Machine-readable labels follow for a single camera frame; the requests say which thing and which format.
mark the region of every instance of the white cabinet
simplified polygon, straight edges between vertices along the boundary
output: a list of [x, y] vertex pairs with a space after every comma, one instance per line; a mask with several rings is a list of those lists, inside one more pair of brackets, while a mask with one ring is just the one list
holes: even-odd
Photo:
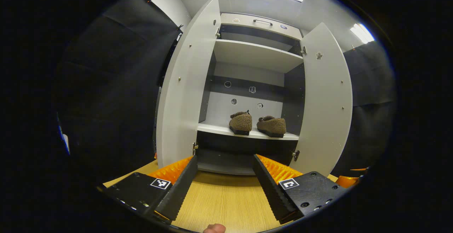
[[228, 12], [223, 12], [220, 18], [222, 18], [223, 24], [262, 29], [265, 31], [278, 33], [283, 36], [288, 36], [296, 40], [302, 39], [299, 28], [295, 28], [291, 25], [276, 20], [257, 17], [254, 15]]
[[[249, 136], [235, 135], [230, 115], [246, 110], [254, 128]], [[346, 143], [351, 113], [348, 67], [324, 23], [302, 38], [299, 29], [275, 20], [220, 15], [218, 0], [209, 0], [186, 27], [165, 75], [157, 160], [163, 167], [191, 156], [197, 142], [201, 170], [252, 175], [249, 162], [258, 153], [302, 173], [328, 175]], [[285, 118], [283, 138], [256, 130], [266, 115]]]

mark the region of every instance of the drawer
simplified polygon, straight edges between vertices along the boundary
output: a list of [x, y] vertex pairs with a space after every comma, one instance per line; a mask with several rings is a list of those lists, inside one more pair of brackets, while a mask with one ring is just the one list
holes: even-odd
[[220, 15], [222, 24], [243, 26], [250, 28], [257, 28], [261, 30], [267, 30], [273, 33], [284, 35], [296, 40], [302, 39], [299, 28], [287, 25], [285, 23], [277, 22], [262, 17], [256, 17], [253, 15], [239, 14], [239, 13], [227, 13], [224, 12]]

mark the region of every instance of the brown slipper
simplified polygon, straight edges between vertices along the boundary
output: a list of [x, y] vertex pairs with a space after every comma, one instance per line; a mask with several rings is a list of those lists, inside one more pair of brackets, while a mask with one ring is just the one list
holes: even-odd
[[259, 132], [265, 133], [270, 137], [283, 137], [283, 134], [286, 133], [286, 123], [283, 118], [261, 117], [258, 119], [256, 127]]
[[235, 135], [245, 135], [248, 136], [252, 130], [252, 115], [247, 112], [237, 112], [233, 115], [230, 115], [230, 130], [233, 131]]

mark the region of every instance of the finger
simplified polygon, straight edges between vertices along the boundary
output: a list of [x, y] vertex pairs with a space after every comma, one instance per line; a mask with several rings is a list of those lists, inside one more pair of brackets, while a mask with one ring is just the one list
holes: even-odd
[[212, 228], [213, 230], [215, 230], [217, 233], [225, 233], [225, 230], [226, 230], [226, 227], [223, 226], [222, 224], [214, 224], [212, 225], [211, 227], [208, 227], [208, 228]]
[[207, 228], [203, 231], [203, 233], [217, 233], [217, 231], [213, 230], [212, 228]]

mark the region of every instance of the wooden floor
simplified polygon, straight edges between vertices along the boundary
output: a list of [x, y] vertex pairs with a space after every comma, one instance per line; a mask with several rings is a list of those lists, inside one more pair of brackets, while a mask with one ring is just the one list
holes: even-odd
[[[131, 173], [150, 174], [157, 169], [155, 160]], [[110, 187], [131, 173], [104, 185]], [[335, 176], [328, 178], [336, 181]], [[281, 226], [255, 176], [198, 171], [172, 225], [202, 232], [214, 223], [225, 225], [227, 232], [235, 233], [260, 232]]]

